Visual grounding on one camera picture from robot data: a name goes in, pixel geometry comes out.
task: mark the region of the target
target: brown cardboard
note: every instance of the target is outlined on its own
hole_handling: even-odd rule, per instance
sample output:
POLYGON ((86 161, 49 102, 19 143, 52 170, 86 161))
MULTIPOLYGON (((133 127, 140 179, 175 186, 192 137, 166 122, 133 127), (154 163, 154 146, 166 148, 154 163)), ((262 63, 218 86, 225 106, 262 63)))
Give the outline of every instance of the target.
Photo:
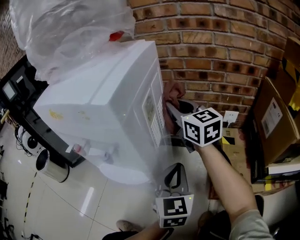
POLYGON ((286 106, 289 105, 294 92, 296 91, 296 83, 283 69, 277 72, 277 77, 272 80, 276 90, 279 92, 286 106))
POLYGON ((300 71, 300 41, 295 37, 288 37, 285 45, 284 58, 288 59, 300 71))
POLYGON ((245 139, 243 138, 243 134, 241 133, 242 133, 241 129, 224 127, 222 131, 222 136, 233 137, 235 141, 235 145, 245 147, 245 139))
POLYGON ((269 78, 266 78, 262 83, 260 95, 254 106, 254 116, 258 133, 261 137, 264 161, 267 166, 270 163, 276 162, 278 157, 291 144, 296 143, 300 139, 298 129, 287 106, 269 78), (277 102, 283 116, 270 136, 266 138, 263 131, 262 119, 273 98, 277 102))
MULTIPOLYGON (((245 178, 245 180, 251 185, 255 194, 270 195, 276 193, 294 182, 284 183, 256 183, 251 184, 250 179, 250 167, 247 162, 247 156, 245 151, 245 137, 240 129, 236 128, 223 128, 223 136, 230 136, 235 138, 235 145, 222 144, 223 151, 228 156, 232 166, 245 178)), ((218 195, 215 192, 212 184, 210 186, 209 199, 218 199, 218 195)))

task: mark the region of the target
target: black machine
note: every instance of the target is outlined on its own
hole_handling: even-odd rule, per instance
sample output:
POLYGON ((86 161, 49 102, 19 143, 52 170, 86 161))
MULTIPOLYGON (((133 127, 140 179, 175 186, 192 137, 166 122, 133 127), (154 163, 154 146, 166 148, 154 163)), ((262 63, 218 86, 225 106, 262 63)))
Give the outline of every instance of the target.
POLYGON ((33 110, 33 106, 48 87, 47 82, 35 80, 36 69, 24 56, 0 81, 0 99, 10 115, 52 156, 57 155, 70 167, 80 164, 85 158, 71 151, 33 110))

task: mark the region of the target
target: electrical outlet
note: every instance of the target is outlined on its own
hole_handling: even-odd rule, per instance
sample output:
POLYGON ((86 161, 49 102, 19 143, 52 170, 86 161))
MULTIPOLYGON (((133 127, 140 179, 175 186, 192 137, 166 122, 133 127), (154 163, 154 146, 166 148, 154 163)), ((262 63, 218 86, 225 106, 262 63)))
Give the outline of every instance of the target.
POLYGON ((223 122, 233 123, 236 121, 238 115, 239 115, 239 112, 225 111, 223 122))

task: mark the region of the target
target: gray sleeve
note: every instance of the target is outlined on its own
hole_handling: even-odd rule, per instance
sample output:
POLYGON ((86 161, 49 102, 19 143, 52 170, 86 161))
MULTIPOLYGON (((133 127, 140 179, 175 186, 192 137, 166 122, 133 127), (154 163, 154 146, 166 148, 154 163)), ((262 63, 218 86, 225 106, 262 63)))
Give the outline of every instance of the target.
POLYGON ((258 210, 250 210, 232 224, 229 240, 272 240, 269 228, 258 210))

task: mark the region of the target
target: yellow tape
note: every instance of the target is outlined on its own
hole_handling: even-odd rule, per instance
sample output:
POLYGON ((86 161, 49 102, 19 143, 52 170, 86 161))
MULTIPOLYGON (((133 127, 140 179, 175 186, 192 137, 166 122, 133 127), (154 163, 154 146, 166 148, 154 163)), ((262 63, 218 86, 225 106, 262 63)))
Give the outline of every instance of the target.
POLYGON ((294 92, 291 101, 289 103, 289 106, 292 107, 293 110, 299 111, 300 110, 300 72, 295 68, 295 66, 286 58, 282 59, 282 62, 280 63, 280 67, 288 74, 290 75, 293 80, 295 81, 297 87, 296 91, 294 92))
POLYGON ((27 204, 26 204, 26 208, 25 208, 24 224, 26 223, 26 216, 27 216, 27 209, 28 209, 28 204, 29 204, 29 198, 30 198, 30 195, 31 195, 31 190, 33 188, 34 179, 35 179, 36 176, 37 176, 37 172, 34 174, 33 181, 32 181, 32 184, 31 184, 31 187, 30 187, 30 190, 29 190, 29 194, 28 194, 28 198, 27 198, 27 204))
POLYGON ((264 185, 264 189, 266 190, 266 191, 270 191, 270 190, 272 190, 272 183, 271 183, 271 181, 269 180, 269 179, 271 179, 272 177, 269 175, 269 176, 266 176, 266 180, 268 180, 268 181, 266 181, 266 184, 264 185))
POLYGON ((224 137, 222 137, 222 144, 230 144, 224 137))

